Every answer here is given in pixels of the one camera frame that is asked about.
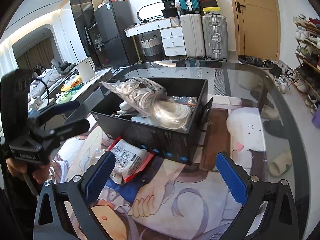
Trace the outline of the white drawer desk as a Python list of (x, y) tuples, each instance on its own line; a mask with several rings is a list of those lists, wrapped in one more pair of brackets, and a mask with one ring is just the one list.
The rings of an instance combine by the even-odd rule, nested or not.
[(156, 30), (159, 30), (161, 33), (166, 57), (187, 55), (183, 31), (178, 17), (169, 17), (148, 23), (137, 24), (134, 27), (125, 29), (125, 34), (127, 37), (132, 37)]

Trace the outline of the stacked shoe boxes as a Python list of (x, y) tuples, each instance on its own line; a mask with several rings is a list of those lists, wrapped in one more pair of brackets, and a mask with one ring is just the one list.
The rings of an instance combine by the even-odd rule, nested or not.
[(199, 0), (203, 15), (221, 15), (221, 8), (216, 0)]

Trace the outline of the anime print table mat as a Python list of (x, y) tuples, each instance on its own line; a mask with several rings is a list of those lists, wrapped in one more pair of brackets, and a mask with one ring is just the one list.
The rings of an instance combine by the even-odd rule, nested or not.
[(266, 173), (265, 113), (232, 109), (210, 114), (193, 163), (160, 157), (129, 183), (108, 180), (91, 209), (112, 239), (219, 239), (241, 209), (216, 169), (224, 151), (248, 174)]

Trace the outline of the black cardboard box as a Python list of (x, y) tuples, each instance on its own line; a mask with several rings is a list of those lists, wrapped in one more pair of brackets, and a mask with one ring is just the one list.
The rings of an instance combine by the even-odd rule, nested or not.
[(201, 136), (201, 129), (209, 120), (212, 99), (208, 100), (208, 81), (173, 77), (152, 77), (167, 90), (168, 96), (191, 96), (197, 98), (195, 110), (186, 131), (164, 128), (159, 125), (144, 124), (129, 117), (114, 117), (122, 102), (119, 96), (107, 92), (92, 110), (104, 133), (116, 139), (121, 137), (129, 144), (143, 146), (157, 156), (191, 165)]

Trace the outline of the black refrigerator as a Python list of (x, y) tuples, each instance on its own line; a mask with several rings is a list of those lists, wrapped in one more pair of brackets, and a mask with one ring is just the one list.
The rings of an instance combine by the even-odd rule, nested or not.
[(134, 25), (129, 2), (108, 1), (94, 15), (112, 67), (130, 66), (138, 62), (134, 41), (125, 33), (125, 29)]

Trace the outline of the purple bag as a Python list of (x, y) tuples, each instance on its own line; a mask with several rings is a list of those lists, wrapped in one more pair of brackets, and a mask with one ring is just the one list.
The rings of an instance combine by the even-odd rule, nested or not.
[(312, 119), (312, 123), (317, 129), (320, 129), (320, 111), (319, 111), (319, 109), (314, 114), (313, 119)]

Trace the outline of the white electric kettle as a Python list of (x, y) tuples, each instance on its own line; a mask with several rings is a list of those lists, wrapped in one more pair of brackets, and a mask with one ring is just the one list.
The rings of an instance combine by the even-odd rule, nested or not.
[(90, 56), (79, 61), (75, 67), (84, 83), (87, 83), (95, 77), (95, 65)]

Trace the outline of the beige slipper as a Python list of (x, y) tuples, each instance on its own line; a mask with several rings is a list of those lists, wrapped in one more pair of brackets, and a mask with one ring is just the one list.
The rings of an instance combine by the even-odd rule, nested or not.
[(292, 153), (289, 148), (276, 156), (269, 164), (268, 170), (271, 176), (280, 177), (293, 165)]

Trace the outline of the bagged adidas socks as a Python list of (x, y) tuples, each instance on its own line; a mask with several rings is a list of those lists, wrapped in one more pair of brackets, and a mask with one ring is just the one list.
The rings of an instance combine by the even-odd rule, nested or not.
[(167, 96), (163, 86), (145, 77), (115, 83), (101, 81), (101, 84), (145, 117), (151, 115), (156, 100)]

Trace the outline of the oval mirror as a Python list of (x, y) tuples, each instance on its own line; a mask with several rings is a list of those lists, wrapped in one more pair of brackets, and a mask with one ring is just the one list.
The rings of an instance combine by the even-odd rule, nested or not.
[(151, 19), (163, 18), (162, 10), (165, 9), (164, 3), (162, 1), (151, 3), (141, 7), (137, 11), (137, 18), (142, 21), (147, 21)]

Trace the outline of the tall dark glass cabinet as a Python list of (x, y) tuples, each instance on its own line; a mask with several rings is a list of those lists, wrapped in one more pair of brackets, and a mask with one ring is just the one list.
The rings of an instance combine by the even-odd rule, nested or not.
[(106, 67), (106, 54), (99, 37), (92, 0), (69, 0), (75, 25), (86, 56), (90, 56), (97, 69)]

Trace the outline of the red white tissue packet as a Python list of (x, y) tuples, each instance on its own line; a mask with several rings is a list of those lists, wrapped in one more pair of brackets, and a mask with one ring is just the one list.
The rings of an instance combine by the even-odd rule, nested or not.
[(142, 172), (154, 154), (144, 148), (133, 146), (118, 137), (107, 149), (115, 156), (116, 163), (110, 178), (118, 185), (128, 183)]

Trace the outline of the woven laundry basket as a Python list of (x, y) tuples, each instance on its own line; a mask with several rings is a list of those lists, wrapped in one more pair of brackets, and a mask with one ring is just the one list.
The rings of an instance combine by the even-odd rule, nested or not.
[(156, 35), (153, 35), (152, 38), (146, 38), (142, 35), (140, 45), (146, 62), (162, 61), (164, 59), (162, 41)]

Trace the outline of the wooden shoe rack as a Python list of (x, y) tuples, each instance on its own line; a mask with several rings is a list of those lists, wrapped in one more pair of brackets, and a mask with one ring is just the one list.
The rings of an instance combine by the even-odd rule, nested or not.
[(296, 89), (305, 95), (305, 104), (311, 114), (319, 110), (319, 19), (307, 18), (303, 14), (293, 17), (296, 25), (297, 77), (293, 82)]

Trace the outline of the wooden door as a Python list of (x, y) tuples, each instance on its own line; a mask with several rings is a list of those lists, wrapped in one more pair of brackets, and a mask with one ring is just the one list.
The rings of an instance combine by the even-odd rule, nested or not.
[(278, 60), (280, 16), (277, 0), (232, 0), (239, 55)]

